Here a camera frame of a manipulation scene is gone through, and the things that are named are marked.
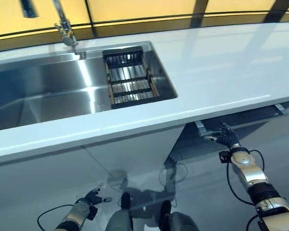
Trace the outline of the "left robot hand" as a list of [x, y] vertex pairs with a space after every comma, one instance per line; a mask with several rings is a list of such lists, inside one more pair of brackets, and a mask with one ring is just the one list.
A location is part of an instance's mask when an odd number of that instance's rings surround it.
[[112, 197], [101, 197], [99, 195], [100, 190], [101, 190], [100, 188], [95, 188], [95, 189], [89, 191], [84, 197], [85, 200], [87, 200], [90, 205], [98, 205], [101, 203], [112, 202]]

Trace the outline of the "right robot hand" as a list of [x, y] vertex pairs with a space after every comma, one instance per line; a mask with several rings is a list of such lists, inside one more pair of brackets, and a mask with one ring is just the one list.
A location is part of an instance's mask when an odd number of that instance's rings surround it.
[[222, 123], [219, 129], [213, 131], [210, 135], [204, 136], [204, 139], [224, 145], [229, 150], [241, 146], [237, 134], [227, 123]]

